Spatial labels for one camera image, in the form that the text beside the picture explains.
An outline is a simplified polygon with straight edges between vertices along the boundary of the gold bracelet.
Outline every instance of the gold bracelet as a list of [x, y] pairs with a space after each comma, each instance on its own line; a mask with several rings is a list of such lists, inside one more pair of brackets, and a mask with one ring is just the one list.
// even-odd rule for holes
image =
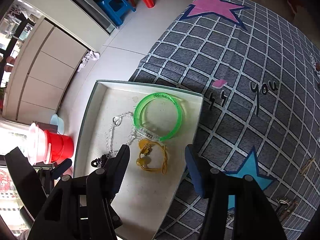
[[[149, 168], [144, 167], [144, 165], [146, 164], [146, 161], [145, 161], [145, 159], [141, 158], [141, 154], [144, 154], [145, 156], [148, 155], [148, 151], [146, 151], [146, 149], [148, 149], [150, 145], [158, 145], [162, 149], [163, 164], [162, 164], [161, 168], [149, 169]], [[165, 150], [165, 145], [162, 146], [160, 143], [152, 142], [152, 141], [147, 142], [139, 152], [139, 158], [137, 159], [137, 165], [140, 166], [144, 171], [149, 171], [149, 172], [161, 171], [162, 174], [166, 174], [167, 173], [167, 166], [168, 166], [168, 156], [167, 156], [167, 152]]]
[[315, 160], [314, 158], [312, 158], [311, 160], [308, 160], [307, 164], [301, 168], [301, 170], [299, 171], [301, 177], [303, 177], [303, 175], [307, 172], [307, 170], [310, 168], [314, 160]]

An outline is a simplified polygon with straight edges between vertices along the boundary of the cabinet door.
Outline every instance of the cabinet door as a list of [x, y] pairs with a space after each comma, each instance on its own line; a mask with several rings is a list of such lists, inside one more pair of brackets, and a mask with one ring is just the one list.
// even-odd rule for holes
[[75, 70], [40, 51], [29, 76], [55, 87], [65, 89]]
[[57, 110], [64, 90], [28, 77], [21, 101]]
[[41, 51], [72, 68], [77, 68], [87, 49], [59, 28], [55, 28]]
[[24, 123], [32, 123], [34, 121], [50, 123], [51, 116], [55, 113], [55, 110], [21, 101], [17, 121]]

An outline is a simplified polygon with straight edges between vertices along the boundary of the white plastic bucket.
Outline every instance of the white plastic bucket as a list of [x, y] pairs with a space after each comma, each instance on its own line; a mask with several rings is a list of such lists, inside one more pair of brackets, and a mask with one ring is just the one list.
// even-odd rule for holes
[[48, 155], [47, 136], [35, 123], [29, 127], [27, 136], [28, 143], [28, 161], [31, 165], [44, 162]]

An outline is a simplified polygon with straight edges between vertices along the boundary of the tile floor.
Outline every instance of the tile floor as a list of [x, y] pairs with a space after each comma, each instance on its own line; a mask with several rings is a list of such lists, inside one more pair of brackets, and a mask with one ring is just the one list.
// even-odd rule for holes
[[[170, 23], [193, 0], [155, 0], [149, 9], [139, 0], [136, 12], [129, 12], [124, 23], [114, 30], [100, 49], [98, 61], [90, 61], [77, 72], [64, 95], [58, 115], [63, 118], [66, 133], [76, 144], [84, 111], [97, 79], [127, 81], [139, 61], [149, 52], [155, 41]], [[253, 0], [292, 21], [285, 0]]]

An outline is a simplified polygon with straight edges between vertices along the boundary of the white cloth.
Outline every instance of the white cloth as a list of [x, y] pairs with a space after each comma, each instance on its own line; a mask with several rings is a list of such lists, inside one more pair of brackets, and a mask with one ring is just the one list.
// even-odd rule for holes
[[19, 236], [17, 236], [18, 240], [27, 240], [29, 236], [30, 230], [24, 230]]
[[80, 63], [77, 71], [79, 72], [82, 68], [84, 68], [84, 66], [87, 65], [89, 59], [98, 60], [99, 58], [100, 53], [90, 50], [90, 52], [85, 54], [85, 56], [83, 57], [82, 62]]

